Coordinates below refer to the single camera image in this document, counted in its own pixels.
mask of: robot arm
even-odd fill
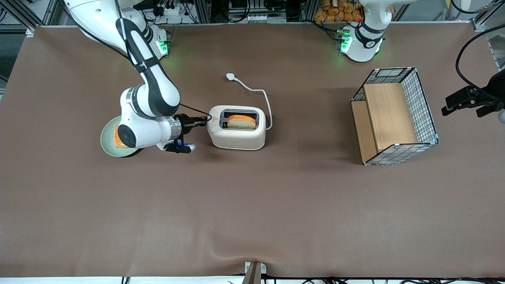
[[[447,116],[456,110],[476,108],[477,117],[501,111],[498,119],[505,123],[505,69],[493,75],[482,88],[485,92],[466,86],[445,98],[447,106],[442,108],[442,115]]]
[[[144,80],[144,84],[121,94],[119,139],[130,148],[156,145],[169,152],[193,152],[195,146],[185,144],[183,136],[193,127],[205,126],[207,118],[175,115],[180,104],[179,90],[138,27],[130,20],[118,19],[116,28],[123,35],[134,68]]]
[[[357,62],[366,62],[379,52],[382,35],[392,19],[389,6],[409,4],[416,0],[360,0],[363,19],[357,26],[348,25],[349,36],[341,46],[341,52]]]
[[[117,130],[121,142],[136,149],[156,145],[169,152],[193,152],[195,146],[184,143],[183,136],[193,127],[206,125],[207,117],[175,115],[180,104],[179,90],[163,70],[145,31],[140,30],[143,26],[135,21],[136,17],[125,17],[125,9],[118,8],[115,0],[80,5],[75,2],[82,0],[69,1],[73,1],[73,4],[67,4],[73,5],[74,15],[80,15],[74,19],[86,29],[85,34],[91,32],[107,44],[125,51],[144,80],[143,84],[121,94],[121,122]]]
[[[168,54],[170,33],[156,25],[147,25],[142,14],[131,7],[138,2],[140,0],[119,0],[119,15],[114,0],[64,0],[73,20],[85,30],[82,32],[90,39],[93,37],[88,33],[126,52],[125,42],[116,29],[116,20],[122,17],[135,23],[160,59]]]

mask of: black cable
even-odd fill
[[[183,0],[183,1],[181,1],[181,3],[184,6],[184,9],[188,12],[188,16],[191,19],[191,21],[193,21],[193,23],[195,23],[195,24],[198,24],[198,21],[196,20],[196,18],[193,16],[193,13],[189,9],[189,5],[188,5],[187,1]]]
[[[351,25],[349,22],[347,22],[346,20],[344,20],[344,22],[346,22],[346,23],[347,23],[347,25],[349,25],[349,26],[351,26],[351,27],[353,27],[353,28],[355,28],[355,29],[357,29],[357,28],[359,28],[359,27],[360,27],[360,24],[358,24],[358,25],[355,27],[355,26]]]
[[[331,38],[334,41],[339,41],[336,37],[331,36],[328,30],[324,27],[323,22],[321,22],[321,26],[323,27],[324,32],[326,32],[326,35],[328,35],[329,38]]]
[[[465,11],[465,10],[461,9],[460,7],[458,7],[456,5],[456,3],[454,3],[454,0],[450,0],[450,3],[454,6],[454,8],[456,10],[460,11],[463,14],[478,14],[480,12],[479,10],[476,10],[476,11],[473,11],[473,12]]]
[[[481,282],[481,283],[484,283],[484,284],[492,284],[492,282],[490,281],[487,281],[485,279],[479,279],[479,278],[471,278],[471,277],[460,277],[460,278],[457,278],[457,279],[453,279],[453,280],[449,280],[449,281],[446,281],[446,282],[441,282],[441,284],[450,284],[452,282],[455,282],[455,281],[473,281],[473,282]]]
[[[493,99],[494,101],[496,102],[500,102],[500,103],[505,103],[503,100],[499,100],[497,97],[495,97],[494,95],[492,94],[489,94],[488,92],[484,91],[483,89],[479,88],[476,84],[472,83],[470,80],[468,80],[462,73],[461,73],[461,70],[460,70],[460,59],[461,59],[461,55],[463,54],[463,52],[465,51],[465,49],[467,48],[467,46],[472,43],[474,40],[478,39],[479,37],[487,34],[487,33],[490,33],[492,31],[496,31],[498,29],[501,29],[501,28],[505,28],[505,24],[502,24],[502,25],[499,25],[499,26],[496,26],[494,28],[490,28],[488,30],[485,30],[483,32],[480,32],[478,33],[476,36],[470,38],[470,40],[461,48],[460,50],[460,53],[458,54],[458,57],[456,58],[456,72],[458,73],[458,76],[463,80],[465,81],[469,86],[475,88],[476,90],[478,90],[479,92],[483,93],[484,95],[490,97],[491,99]]]
[[[207,119],[207,121],[210,121],[210,120],[212,119],[212,115],[210,115],[210,114],[208,114],[208,113],[206,113],[206,112],[204,112],[204,111],[197,110],[197,109],[194,109],[194,108],[192,108],[192,107],[189,107],[189,106],[187,106],[187,105],[183,105],[183,104],[179,104],[179,105],[181,105],[181,106],[183,106],[183,107],[185,107],[185,108],[187,108],[187,109],[194,110],[194,111],[196,111],[196,112],[203,113],[203,114],[205,114],[205,115],[209,116],[209,118]]]
[[[94,38],[96,41],[100,42],[101,44],[107,46],[108,48],[114,50],[115,52],[119,53],[122,57],[130,60],[128,58],[128,56],[126,56],[124,53],[122,53],[121,51],[119,51],[118,49],[116,49],[114,46],[106,43],[105,41],[99,39],[98,37],[96,37],[94,34],[88,32],[85,28],[83,28],[81,25],[79,25],[75,20],[74,18],[72,18],[72,16],[70,15],[70,13],[67,11],[66,9],[66,6],[65,6],[65,3],[63,2],[63,0],[59,0],[58,3],[60,3],[60,6],[62,7],[63,9],[63,12],[65,12],[65,14],[67,14],[67,16],[69,17],[70,20],[72,20],[72,22],[74,22],[74,24],[80,28],[83,32],[87,33],[89,36],[91,36],[92,38]]]
[[[0,10],[0,22],[3,21],[5,19],[5,17],[7,16],[7,11],[4,10],[3,8]]]
[[[142,15],[144,16],[144,20],[146,23],[149,23],[149,21],[151,21],[154,24],[155,21],[153,18],[149,17],[149,20],[147,20],[147,16],[145,15],[144,10],[140,9],[140,11],[142,12]]]
[[[177,24],[175,25],[174,32],[172,33],[172,36],[170,36],[170,43],[172,43],[175,39],[175,32],[177,32]]]
[[[221,1],[221,15],[223,16],[223,18],[226,20],[226,22],[228,23],[238,23],[240,21],[243,21],[247,18],[247,16],[249,15],[249,12],[251,11],[251,3],[250,3],[250,0],[247,0],[245,6],[244,6],[244,14],[240,17],[240,19],[238,20],[231,20],[230,18],[228,18],[225,14],[224,14],[224,9],[223,9],[223,3],[225,3],[226,0],[222,0]]]
[[[416,279],[417,281],[414,281],[412,279],[407,279],[407,280],[403,280],[402,282],[400,282],[400,284],[406,284],[406,283],[413,283],[413,284],[425,284],[426,282],[423,282],[422,280],[420,279]]]
[[[326,35],[329,38],[331,38],[332,40],[334,40],[334,41],[342,41],[341,39],[338,39],[338,38],[335,38],[335,37],[331,36],[330,32],[337,32],[337,30],[325,27],[324,24],[323,24],[323,22],[321,22],[321,25],[319,25],[317,22],[315,22],[313,20],[303,20],[302,22],[309,22],[309,23],[314,24],[316,27],[324,30],[326,32]]]
[[[125,32],[125,30],[124,30],[125,26],[124,26],[123,14],[121,14],[121,8],[119,7],[119,1],[114,0],[114,2],[116,3],[116,9],[118,11],[119,20],[120,20],[121,26],[122,26],[121,37],[123,38],[123,41],[125,43],[126,55],[128,55],[128,60],[131,62],[131,64],[134,65],[131,60],[131,55],[130,55],[130,43],[126,39],[126,34],[123,34],[123,32]]]

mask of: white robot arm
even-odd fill
[[[119,0],[121,15],[114,0],[64,0],[72,18],[88,33],[126,52],[125,43],[116,30],[120,17],[135,23],[158,59],[168,55],[167,31],[156,25],[147,25],[142,14],[131,6],[142,0]]]
[[[149,27],[140,14],[136,11],[135,16],[135,12],[128,10],[125,13],[126,9],[121,9],[121,5],[118,7],[115,0],[67,1],[74,1],[67,4],[73,11],[74,20],[86,29],[84,33],[90,32],[107,44],[122,49],[144,80],[143,84],[121,94],[121,122],[117,130],[121,142],[136,149],[156,145],[168,152],[193,152],[195,146],[184,143],[183,136],[193,127],[205,126],[207,117],[175,115],[180,104],[179,90],[163,70],[145,31],[141,31],[143,27]]]
[[[349,36],[341,46],[341,52],[357,62],[366,62],[379,52],[382,35],[391,22],[389,6],[409,4],[416,0],[360,0],[363,20],[357,26],[348,25]]]

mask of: bread slice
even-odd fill
[[[114,145],[117,148],[128,148],[128,146],[124,145],[121,139],[119,139],[118,127],[119,125],[116,125],[116,127],[114,127]]]
[[[256,121],[246,115],[232,115],[228,118],[227,126],[232,129],[256,129]]]

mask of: wire mesh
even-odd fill
[[[368,75],[368,78],[365,80],[363,85],[400,83],[412,69],[413,67],[374,69],[372,73]],[[365,91],[363,90],[363,85],[361,85],[356,95],[354,95],[352,101],[365,100]]]
[[[397,165],[438,144],[433,117],[421,82],[414,67],[383,68],[373,70],[365,84],[401,83],[405,92],[414,130],[419,143],[394,144],[370,159],[364,165]],[[364,101],[363,85],[352,101]]]
[[[438,143],[438,136],[431,117],[430,107],[426,101],[417,72],[411,72],[401,82],[409,111],[420,143]]]
[[[369,165],[397,165],[405,162],[406,160],[417,156],[418,154],[428,150],[435,144],[395,144],[391,145],[389,148],[383,150],[374,158],[370,159],[365,163],[366,166]]]

